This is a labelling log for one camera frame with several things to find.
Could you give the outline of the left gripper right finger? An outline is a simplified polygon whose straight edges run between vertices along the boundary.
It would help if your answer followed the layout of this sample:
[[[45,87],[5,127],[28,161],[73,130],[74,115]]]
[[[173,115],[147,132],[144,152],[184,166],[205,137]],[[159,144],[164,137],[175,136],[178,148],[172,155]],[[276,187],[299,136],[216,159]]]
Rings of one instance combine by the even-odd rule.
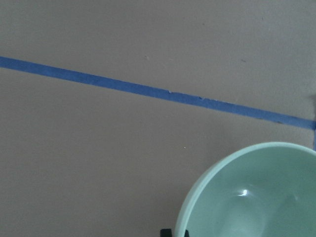
[[[189,234],[189,231],[188,231],[188,230],[185,231],[184,237],[190,237],[190,234]]]

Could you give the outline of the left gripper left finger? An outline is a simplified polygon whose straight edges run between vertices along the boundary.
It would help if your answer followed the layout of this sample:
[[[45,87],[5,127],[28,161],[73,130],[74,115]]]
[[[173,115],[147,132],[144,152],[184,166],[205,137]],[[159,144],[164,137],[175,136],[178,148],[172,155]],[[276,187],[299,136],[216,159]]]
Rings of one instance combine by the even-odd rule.
[[[160,237],[172,237],[172,230],[171,229],[161,229],[159,236]]]

